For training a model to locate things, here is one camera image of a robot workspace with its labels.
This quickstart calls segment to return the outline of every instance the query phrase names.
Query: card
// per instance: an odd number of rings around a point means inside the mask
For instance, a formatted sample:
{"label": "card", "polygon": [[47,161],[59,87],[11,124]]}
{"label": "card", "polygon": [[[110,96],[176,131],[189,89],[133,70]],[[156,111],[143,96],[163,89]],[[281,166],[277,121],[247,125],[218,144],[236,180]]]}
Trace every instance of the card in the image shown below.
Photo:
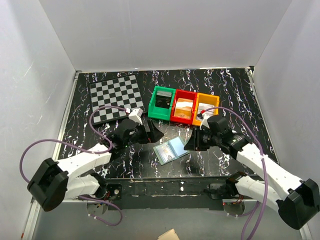
{"label": "card", "polygon": [[171,97],[171,96],[172,96],[172,93],[171,93],[171,92],[168,92],[168,91],[157,91],[157,92],[156,92],[156,95]]}
{"label": "card", "polygon": [[158,108],[169,109],[171,103],[171,96],[163,96],[163,95],[156,95],[155,96],[155,106]]}
{"label": "card", "polygon": [[164,165],[190,153],[189,151],[184,150],[185,144],[186,143],[182,138],[178,136],[170,141],[155,146],[153,150],[160,164]]}

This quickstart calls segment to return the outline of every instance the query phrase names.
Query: gray wall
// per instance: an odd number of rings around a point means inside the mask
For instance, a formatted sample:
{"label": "gray wall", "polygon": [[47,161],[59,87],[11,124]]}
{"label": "gray wall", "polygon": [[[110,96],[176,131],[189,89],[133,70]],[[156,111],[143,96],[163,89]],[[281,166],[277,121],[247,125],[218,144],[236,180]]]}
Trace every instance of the gray wall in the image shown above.
{"label": "gray wall", "polygon": [[255,65],[292,0],[40,0],[76,70]]}
{"label": "gray wall", "polygon": [[[254,71],[280,164],[320,185],[320,2],[294,0]],[[320,213],[309,222],[320,239]]]}
{"label": "gray wall", "polygon": [[[38,0],[0,1],[0,229],[20,239],[31,195],[19,173],[24,149],[56,138],[75,70]],[[43,143],[25,158],[28,178],[52,156]]]}

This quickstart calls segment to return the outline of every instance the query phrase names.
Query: black mount bracket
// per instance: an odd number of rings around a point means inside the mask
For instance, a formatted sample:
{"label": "black mount bracket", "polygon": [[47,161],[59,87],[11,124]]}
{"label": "black mount bracket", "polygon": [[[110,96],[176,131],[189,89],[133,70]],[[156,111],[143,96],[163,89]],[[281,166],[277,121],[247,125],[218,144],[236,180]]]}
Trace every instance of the black mount bracket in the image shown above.
{"label": "black mount bracket", "polygon": [[44,160],[27,189],[45,212],[55,209],[65,198],[68,172],[62,171],[52,158]]}
{"label": "black mount bracket", "polygon": [[210,193],[212,199],[232,199],[235,195],[239,194],[236,188],[236,183],[247,174],[238,171],[232,174],[225,180],[225,183],[212,183],[210,184]]}
{"label": "black mount bracket", "polygon": [[[148,144],[158,142],[164,134],[157,129],[151,119],[147,119],[147,124],[140,125],[131,119],[124,119],[111,134],[107,137],[112,141],[112,153],[110,162],[120,157],[124,149],[132,144]],[[101,143],[109,147],[106,140]]]}
{"label": "black mount bracket", "polygon": [[278,200],[278,213],[291,228],[299,230],[320,212],[320,194],[317,183],[308,179],[295,190],[289,189],[285,200]]}
{"label": "black mount bracket", "polygon": [[122,197],[122,185],[109,183],[108,180],[100,176],[99,174],[92,173],[93,176],[99,183],[100,187],[94,193],[97,199],[106,199],[106,200],[120,200]]}

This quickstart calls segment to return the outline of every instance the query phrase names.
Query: black plastic cover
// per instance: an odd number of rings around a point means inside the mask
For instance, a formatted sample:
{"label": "black plastic cover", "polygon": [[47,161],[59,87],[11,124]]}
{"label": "black plastic cover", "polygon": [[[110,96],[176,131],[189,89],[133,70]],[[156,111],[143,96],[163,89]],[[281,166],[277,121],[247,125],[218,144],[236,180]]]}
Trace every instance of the black plastic cover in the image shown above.
{"label": "black plastic cover", "polygon": [[314,215],[320,212],[319,186],[311,179],[297,189],[290,190],[286,199],[278,200],[278,213],[291,228],[301,229]]}
{"label": "black plastic cover", "polygon": [[156,143],[164,136],[164,133],[160,131],[151,119],[147,120],[149,131],[146,132],[150,143]]}
{"label": "black plastic cover", "polygon": [[242,171],[238,171],[238,172],[232,174],[230,177],[228,177],[225,180],[226,189],[231,196],[234,197],[235,195],[239,194],[237,187],[236,187],[236,184],[239,182],[239,179],[241,179],[242,177],[245,177],[245,176],[247,176],[247,174],[245,174]]}
{"label": "black plastic cover", "polygon": [[44,160],[27,189],[45,212],[55,209],[65,198],[68,172],[62,171],[52,158]]}
{"label": "black plastic cover", "polygon": [[238,152],[249,143],[241,133],[233,133],[225,117],[214,115],[207,119],[209,128],[202,126],[192,130],[191,137],[184,146],[184,150],[206,151],[210,147],[218,146],[225,154],[237,158]]}

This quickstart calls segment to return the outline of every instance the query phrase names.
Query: orange bin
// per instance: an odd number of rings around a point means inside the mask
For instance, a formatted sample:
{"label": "orange bin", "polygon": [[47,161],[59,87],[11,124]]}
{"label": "orange bin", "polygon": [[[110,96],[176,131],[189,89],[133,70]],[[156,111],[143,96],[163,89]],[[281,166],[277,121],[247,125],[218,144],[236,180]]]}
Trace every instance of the orange bin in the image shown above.
{"label": "orange bin", "polygon": [[[219,101],[220,101],[220,98],[218,96],[204,94],[204,93],[198,93],[197,96],[196,96],[196,102],[195,102],[195,109],[194,109],[194,116],[193,116],[192,125],[200,126],[200,124],[201,124],[201,121],[197,120],[199,103],[210,104],[210,105],[213,105],[215,107],[218,107],[219,106]],[[218,109],[215,109],[214,112],[213,112],[213,115],[218,115],[218,114],[219,114],[218,113]]]}

